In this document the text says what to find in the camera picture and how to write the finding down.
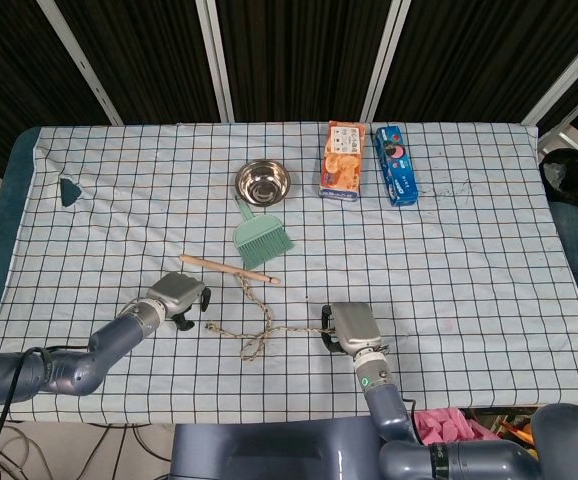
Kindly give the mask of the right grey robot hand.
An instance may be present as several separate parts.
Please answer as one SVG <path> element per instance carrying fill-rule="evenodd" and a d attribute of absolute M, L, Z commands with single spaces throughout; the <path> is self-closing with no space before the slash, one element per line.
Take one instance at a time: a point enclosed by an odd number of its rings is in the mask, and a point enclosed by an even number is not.
<path fill-rule="evenodd" d="M 321 339 L 331 353 L 355 358 L 386 349 L 371 307 L 363 302 L 336 302 L 321 310 Z"/>

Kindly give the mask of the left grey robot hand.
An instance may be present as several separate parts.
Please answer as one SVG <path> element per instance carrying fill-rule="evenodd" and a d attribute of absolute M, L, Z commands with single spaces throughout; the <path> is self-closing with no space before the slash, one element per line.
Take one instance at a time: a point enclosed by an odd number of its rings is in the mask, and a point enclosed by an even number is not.
<path fill-rule="evenodd" d="M 146 294 L 150 300 L 164 307 L 164 318 L 172 321 L 180 331 L 191 330 L 195 323 L 185 318 L 195 303 L 205 312 L 211 300 L 211 290 L 191 276 L 169 272 L 156 282 Z"/>

